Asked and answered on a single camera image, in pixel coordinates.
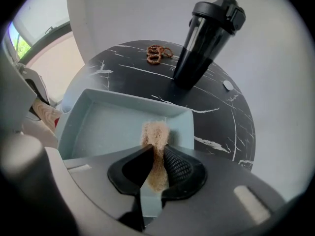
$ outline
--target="brown hair tie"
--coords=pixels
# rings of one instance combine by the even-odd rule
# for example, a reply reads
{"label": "brown hair tie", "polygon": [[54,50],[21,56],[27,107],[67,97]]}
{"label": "brown hair tie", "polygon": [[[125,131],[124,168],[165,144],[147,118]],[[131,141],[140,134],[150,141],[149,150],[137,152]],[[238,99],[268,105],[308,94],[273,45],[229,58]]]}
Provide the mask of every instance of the brown hair tie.
{"label": "brown hair tie", "polygon": [[152,46],[149,46],[147,48],[147,61],[152,64],[152,65],[155,65],[155,64],[160,64],[161,63],[161,59],[163,56],[166,56],[166,57],[173,57],[173,52],[171,49],[169,49],[168,47],[163,47],[163,46],[160,46],[160,45],[152,45]]}

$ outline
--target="white marble veining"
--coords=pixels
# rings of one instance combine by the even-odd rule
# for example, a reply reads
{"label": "white marble veining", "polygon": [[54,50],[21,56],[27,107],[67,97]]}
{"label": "white marble veining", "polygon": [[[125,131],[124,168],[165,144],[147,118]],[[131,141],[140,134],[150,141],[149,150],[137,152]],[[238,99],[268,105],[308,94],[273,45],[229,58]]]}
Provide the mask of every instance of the white marble veining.
{"label": "white marble veining", "polygon": [[229,140],[233,143],[233,145],[235,146],[234,141],[233,141],[231,138],[229,138],[229,137],[228,137],[228,139],[229,139]]}
{"label": "white marble veining", "polygon": [[227,75],[227,76],[229,76],[226,72],[224,72],[223,69],[222,69],[222,73],[225,74],[225,75]]}
{"label": "white marble veining", "polygon": [[93,76],[93,75],[99,74],[99,73],[106,74],[106,73],[112,73],[113,72],[112,70],[104,70],[104,67],[105,67],[104,61],[102,61],[102,65],[100,66],[100,69],[94,73],[89,74],[89,76]]}
{"label": "white marble veining", "polygon": [[249,140],[247,139],[247,137],[246,137],[245,141],[246,141],[246,149],[247,149],[247,144],[249,144],[250,142],[249,142]]}
{"label": "white marble veining", "polygon": [[166,63],[162,63],[162,62],[160,62],[160,64],[171,66],[170,70],[172,70],[172,71],[176,68],[175,65],[170,65],[170,64],[166,64]]}
{"label": "white marble veining", "polygon": [[253,129],[252,129],[252,132],[250,133],[250,132],[249,132],[245,127],[243,127],[242,125],[238,124],[238,126],[241,127],[241,128],[243,128],[243,129],[246,131],[246,133],[247,133],[248,135],[250,135],[250,136],[252,137],[252,139],[254,139]]}
{"label": "white marble veining", "polygon": [[141,51],[147,51],[145,49],[141,49],[141,48],[134,47],[134,46],[128,46],[128,45],[115,45],[115,46],[118,46],[118,47],[129,47],[129,48],[135,48],[135,49],[138,49],[138,50],[141,50]]}
{"label": "white marble veining", "polygon": [[164,44],[164,46],[166,46],[167,44],[171,44],[171,45],[176,45],[176,46],[179,46],[179,47],[183,47],[182,45],[179,45],[179,44],[175,44],[175,43],[172,43],[172,42],[166,42],[165,44]]}
{"label": "white marble veining", "polygon": [[209,149],[207,149],[208,153],[211,155],[216,155],[215,153],[212,153]]}
{"label": "white marble veining", "polygon": [[235,88],[234,88],[234,90],[235,90],[238,94],[243,95],[241,92],[239,92],[239,91],[238,91],[238,90],[236,90]]}
{"label": "white marble veining", "polygon": [[251,122],[253,122],[253,120],[252,120],[252,118],[251,117],[249,117],[248,115],[246,115],[245,113],[244,113],[244,115],[251,121]]}
{"label": "white marble veining", "polygon": [[252,133],[250,134],[250,136],[252,137],[252,140],[254,140],[254,131],[252,129]]}
{"label": "white marble veining", "polygon": [[105,89],[107,90],[107,85],[105,85],[104,83],[100,82],[100,81],[95,81],[95,79],[91,78],[90,76],[86,77],[85,80],[90,80],[93,83],[102,85],[103,87],[105,87]]}
{"label": "white marble veining", "polygon": [[241,163],[253,164],[254,162],[253,162],[253,161],[250,161],[250,160],[240,160],[240,161],[238,162],[238,164],[241,164]]}
{"label": "white marble veining", "polygon": [[[174,103],[170,102],[170,101],[167,101],[167,100],[163,100],[160,96],[157,97],[155,95],[152,95],[152,97],[156,98],[156,99],[159,99],[160,101],[163,101],[165,103],[168,103],[168,104],[172,104],[172,105],[175,105]],[[209,112],[213,112],[213,111],[216,111],[216,110],[219,110],[220,108],[215,108],[215,109],[211,109],[211,110],[203,110],[203,111],[199,111],[199,110],[195,110],[195,109],[192,109],[192,108],[188,108],[190,109],[191,111],[195,112],[195,113],[198,113],[198,114],[204,114],[204,113],[209,113]]]}
{"label": "white marble veining", "polygon": [[96,67],[96,66],[98,66],[98,65],[92,65],[92,66],[89,66],[89,67],[86,67],[86,68],[89,69],[89,68],[93,68],[93,67]]}
{"label": "white marble veining", "polygon": [[159,74],[159,73],[154,73],[154,72],[150,72],[150,71],[146,71],[146,70],[143,70],[143,69],[140,69],[140,68],[136,68],[136,67],[132,67],[132,66],[128,66],[128,65],[121,65],[119,64],[120,66],[124,66],[124,67],[129,67],[129,68],[132,68],[132,69],[135,69],[135,70],[139,70],[139,71],[142,71],[142,72],[146,72],[146,73],[152,73],[152,74],[156,74],[156,75],[159,75],[159,76],[163,76],[163,77],[166,77],[168,79],[173,79],[171,77],[168,77],[166,75],[163,75],[163,74]]}
{"label": "white marble veining", "polygon": [[243,143],[243,141],[239,137],[237,137],[237,139],[240,140],[240,142],[243,144],[243,146],[245,146],[245,144]]}
{"label": "white marble veining", "polygon": [[206,78],[208,78],[209,80],[212,80],[212,81],[216,81],[216,80],[214,80],[214,79],[208,77],[207,75],[203,75],[203,77],[206,77]]}
{"label": "white marble veining", "polygon": [[107,76],[100,76],[100,77],[102,77],[102,78],[106,78],[107,79],[107,86],[106,86],[106,88],[107,88],[107,90],[109,90],[109,74],[110,73],[107,73]]}
{"label": "white marble veining", "polygon": [[214,98],[220,100],[220,101],[223,102],[225,105],[227,105],[227,106],[229,106],[229,107],[235,109],[234,106],[231,106],[230,104],[227,104],[225,101],[221,100],[219,97],[215,96],[213,93],[210,93],[210,92],[208,92],[208,91],[206,91],[206,90],[204,90],[204,89],[201,89],[201,88],[199,88],[199,87],[196,87],[196,86],[193,86],[193,87],[194,87],[194,88],[197,88],[197,89],[199,89],[199,90],[201,90],[201,91],[204,91],[205,93],[207,93],[207,94],[209,94],[209,95],[212,95]]}
{"label": "white marble veining", "polygon": [[232,161],[234,161],[234,159],[235,159],[235,154],[236,154],[236,142],[237,142],[236,138],[237,138],[237,130],[236,130],[236,123],[235,123],[235,118],[234,118],[234,115],[233,115],[233,111],[231,111],[231,113],[232,113],[232,116],[233,116],[234,128],[235,128],[234,154],[233,154],[233,159],[232,159]]}
{"label": "white marble veining", "polygon": [[230,150],[230,148],[228,147],[228,145],[227,145],[227,144],[225,144],[225,145],[226,145],[228,151],[231,153],[231,150]]}
{"label": "white marble veining", "polygon": [[118,55],[118,56],[124,57],[123,55],[118,54],[118,53],[117,53],[117,51],[110,50],[110,49],[107,49],[107,51],[114,52],[114,53],[115,53],[115,55]]}
{"label": "white marble veining", "polygon": [[227,101],[234,101],[236,98],[237,98],[237,96],[239,96],[239,93],[237,93],[233,98],[232,97],[230,97],[229,99],[227,99]]}
{"label": "white marble veining", "polygon": [[213,74],[216,74],[214,71],[210,70],[209,68],[207,69],[205,73],[209,74],[210,76],[213,76]]}
{"label": "white marble veining", "polygon": [[230,153],[229,151],[227,151],[226,149],[224,149],[221,144],[218,144],[218,143],[212,142],[212,141],[208,141],[208,140],[205,140],[205,139],[201,139],[201,138],[196,137],[196,136],[195,136],[194,138],[195,138],[196,141],[198,141],[198,142],[200,142],[200,143],[203,143],[203,144],[205,144],[205,145],[208,145],[208,146],[210,146],[210,147],[212,147],[212,148],[214,148],[214,149],[222,150],[222,151],[224,151],[224,152],[226,152],[226,153]]}
{"label": "white marble veining", "polygon": [[[232,107],[234,107],[233,101],[231,101]],[[233,108],[234,113],[236,114],[235,108]]]}

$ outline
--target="green foliage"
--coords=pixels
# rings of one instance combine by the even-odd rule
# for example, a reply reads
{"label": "green foliage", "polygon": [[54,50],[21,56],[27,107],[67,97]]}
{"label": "green foliage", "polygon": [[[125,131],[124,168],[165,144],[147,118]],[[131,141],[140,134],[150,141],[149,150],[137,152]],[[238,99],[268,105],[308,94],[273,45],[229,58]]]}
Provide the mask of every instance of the green foliage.
{"label": "green foliage", "polygon": [[[14,49],[16,49],[16,42],[17,42],[17,39],[14,39],[13,40]],[[28,45],[28,43],[20,36],[18,50],[16,50],[19,58],[21,59],[30,48],[31,47]]]}

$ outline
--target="white wall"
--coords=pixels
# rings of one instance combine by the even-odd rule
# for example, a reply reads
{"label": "white wall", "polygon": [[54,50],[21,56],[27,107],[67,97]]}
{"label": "white wall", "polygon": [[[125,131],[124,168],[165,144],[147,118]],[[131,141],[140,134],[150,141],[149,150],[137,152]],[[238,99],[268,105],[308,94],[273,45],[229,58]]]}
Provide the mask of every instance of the white wall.
{"label": "white wall", "polygon": [[50,27],[69,21],[66,0],[27,0],[13,20],[17,31],[34,44]]}
{"label": "white wall", "polygon": [[60,101],[76,73],[84,65],[80,52],[69,32],[45,47],[27,64],[43,79],[50,98]]}
{"label": "white wall", "polygon": [[252,172],[289,200],[304,190],[315,168],[314,47],[287,0],[237,1],[247,20],[216,62],[252,112]]}
{"label": "white wall", "polygon": [[[85,62],[111,46],[133,40],[160,39],[183,44],[191,11],[198,1],[67,0],[70,24],[79,49],[84,49]],[[88,50],[80,43],[87,43]]]}
{"label": "white wall", "polygon": [[[78,48],[87,62],[113,45],[132,40],[183,44],[197,1],[68,0],[72,4],[68,8]],[[286,0],[237,1],[247,20],[216,62],[238,84],[253,115],[252,172],[289,200],[304,190],[315,166],[314,49]]]}

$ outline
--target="window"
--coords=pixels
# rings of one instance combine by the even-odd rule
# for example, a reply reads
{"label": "window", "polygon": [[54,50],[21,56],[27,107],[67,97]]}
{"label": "window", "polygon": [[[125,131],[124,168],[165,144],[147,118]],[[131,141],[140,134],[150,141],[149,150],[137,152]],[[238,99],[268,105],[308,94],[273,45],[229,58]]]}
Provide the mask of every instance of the window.
{"label": "window", "polygon": [[17,32],[13,23],[9,26],[9,36],[18,57],[21,59],[31,47]]}

